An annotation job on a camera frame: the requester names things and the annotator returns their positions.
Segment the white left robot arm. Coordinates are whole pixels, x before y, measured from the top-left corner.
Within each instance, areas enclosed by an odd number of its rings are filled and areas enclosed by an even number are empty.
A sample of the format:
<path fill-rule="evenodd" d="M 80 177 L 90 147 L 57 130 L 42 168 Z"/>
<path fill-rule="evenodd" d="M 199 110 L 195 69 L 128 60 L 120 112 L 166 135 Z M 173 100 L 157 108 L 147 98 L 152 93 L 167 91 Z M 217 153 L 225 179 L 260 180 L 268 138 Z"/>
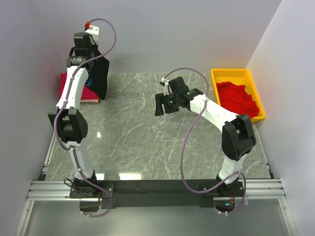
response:
<path fill-rule="evenodd" d="M 74 47 L 66 61 L 66 81 L 61 97 L 55 108 L 48 111 L 55 137 L 60 146 L 69 152 L 75 168 L 71 189 L 88 198 L 94 197 L 99 189 L 84 147 L 88 123 L 80 112 L 80 103 L 97 53 L 98 45 L 91 34 L 79 32 L 74 35 Z"/>

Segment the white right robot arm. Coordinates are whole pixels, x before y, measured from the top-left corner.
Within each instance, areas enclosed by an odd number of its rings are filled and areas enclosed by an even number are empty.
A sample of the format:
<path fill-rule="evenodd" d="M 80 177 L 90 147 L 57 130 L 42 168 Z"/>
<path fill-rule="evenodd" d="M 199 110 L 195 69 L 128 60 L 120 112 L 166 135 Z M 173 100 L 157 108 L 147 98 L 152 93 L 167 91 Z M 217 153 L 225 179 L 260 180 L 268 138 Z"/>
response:
<path fill-rule="evenodd" d="M 196 88 L 189 89 L 182 77 L 162 78 L 160 84 L 164 91 L 155 95 L 155 116 L 174 113 L 182 107 L 204 117 L 221 132 L 224 161 L 217 184 L 209 190 L 216 189 L 221 196 L 229 195 L 238 181 L 245 158 L 256 145 L 250 117 L 228 111 Z"/>

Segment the black t shirt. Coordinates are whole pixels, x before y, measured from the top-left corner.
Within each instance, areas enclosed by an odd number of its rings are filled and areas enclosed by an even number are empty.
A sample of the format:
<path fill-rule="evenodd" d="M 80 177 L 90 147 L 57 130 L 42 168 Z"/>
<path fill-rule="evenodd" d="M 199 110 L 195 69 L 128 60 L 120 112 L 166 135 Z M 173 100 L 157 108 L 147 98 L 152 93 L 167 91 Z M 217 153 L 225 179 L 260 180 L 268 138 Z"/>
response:
<path fill-rule="evenodd" d="M 109 64 L 109 60 L 105 57 L 94 60 L 85 83 L 85 87 L 95 93 L 101 100 L 104 100 L 107 94 Z"/>

